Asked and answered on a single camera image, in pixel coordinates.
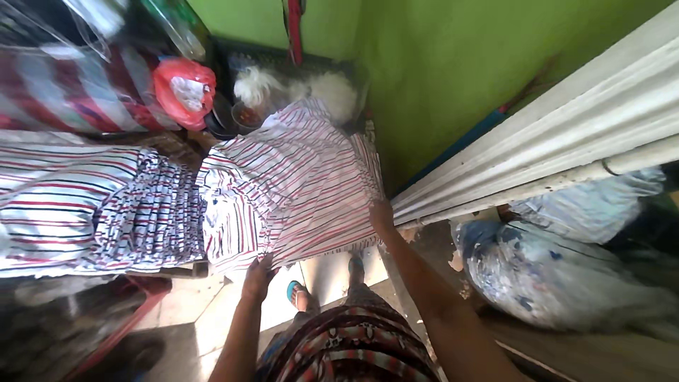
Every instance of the patterned dress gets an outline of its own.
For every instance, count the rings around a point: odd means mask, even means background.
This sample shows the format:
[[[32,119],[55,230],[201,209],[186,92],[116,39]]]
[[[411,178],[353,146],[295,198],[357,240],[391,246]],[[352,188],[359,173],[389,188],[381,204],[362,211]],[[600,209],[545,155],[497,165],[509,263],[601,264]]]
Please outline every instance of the patterned dress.
[[[344,306],[295,317],[262,354],[255,380],[439,380],[425,346],[401,315],[365,284],[348,294]]]

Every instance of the red plastic bag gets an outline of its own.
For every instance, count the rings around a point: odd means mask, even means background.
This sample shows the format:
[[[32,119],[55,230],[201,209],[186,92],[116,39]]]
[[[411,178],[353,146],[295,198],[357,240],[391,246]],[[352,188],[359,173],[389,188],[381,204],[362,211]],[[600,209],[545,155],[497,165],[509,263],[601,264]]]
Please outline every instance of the red plastic bag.
[[[190,111],[176,98],[170,86],[174,77],[197,81],[204,85],[204,93],[200,101],[201,110]],[[203,117],[212,110],[217,85],[215,73],[212,70],[188,58],[169,58],[160,61],[160,65],[153,71],[153,85],[158,103],[173,120],[189,130],[205,128]]]

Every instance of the green wall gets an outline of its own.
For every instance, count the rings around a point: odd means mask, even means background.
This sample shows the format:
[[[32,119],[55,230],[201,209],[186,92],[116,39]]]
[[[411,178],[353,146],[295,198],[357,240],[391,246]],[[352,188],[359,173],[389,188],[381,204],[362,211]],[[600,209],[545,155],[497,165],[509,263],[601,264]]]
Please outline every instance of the green wall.
[[[281,0],[188,0],[214,35],[287,48]],[[302,16],[304,52],[354,58],[361,0],[308,0]]]
[[[356,46],[388,194],[559,54],[572,73],[671,0],[365,0]]]

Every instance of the human hand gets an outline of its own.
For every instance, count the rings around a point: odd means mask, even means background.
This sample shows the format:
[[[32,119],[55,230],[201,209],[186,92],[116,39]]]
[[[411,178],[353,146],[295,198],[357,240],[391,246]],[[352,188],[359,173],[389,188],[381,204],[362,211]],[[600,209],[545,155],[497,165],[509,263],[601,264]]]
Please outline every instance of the human hand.
[[[370,224],[382,238],[396,232],[394,228],[394,210],[388,201],[373,201],[370,206]]]
[[[243,291],[240,294],[241,299],[249,299],[253,302],[261,304],[266,298],[266,292],[269,289],[269,283],[278,273],[279,268],[271,269],[271,262],[274,259],[273,254],[268,254],[259,261],[255,261],[248,267],[245,275],[245,282],[243,283]]]

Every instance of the blue sandal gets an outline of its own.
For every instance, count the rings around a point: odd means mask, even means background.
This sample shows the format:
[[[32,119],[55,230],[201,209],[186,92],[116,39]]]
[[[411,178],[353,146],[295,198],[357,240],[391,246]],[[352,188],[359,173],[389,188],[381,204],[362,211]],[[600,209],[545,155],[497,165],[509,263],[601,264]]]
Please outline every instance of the blue sandal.
[[[287,290],[287,293],[286,293],[286,295],[288,296],[288,301],[290,301],[290,303],[291,303],[295,308],[297,308],[297,305],[295,305],[295,303],[293,302],[293,293],[295,293],[295,286],[297,286],[297,290],[303,290],[303,291],[305,291],[305,292],[306,292],[306,288],[304,287],[304,285],[302,285],[302,284],[301,284],[299,281],[297,281],[297,280],[292,280],[292,281],[290,281],[290,284],[288,284],[288,290]]]
[[[361,269],[363,269],[363,272],[365,272],[365,268],[363,268],[363,259],[358,257],[358,256],[352,256],[351,259],[349,259],[349,272],[351,273],[351,264],[354,264],[354,266],[359,266]]]

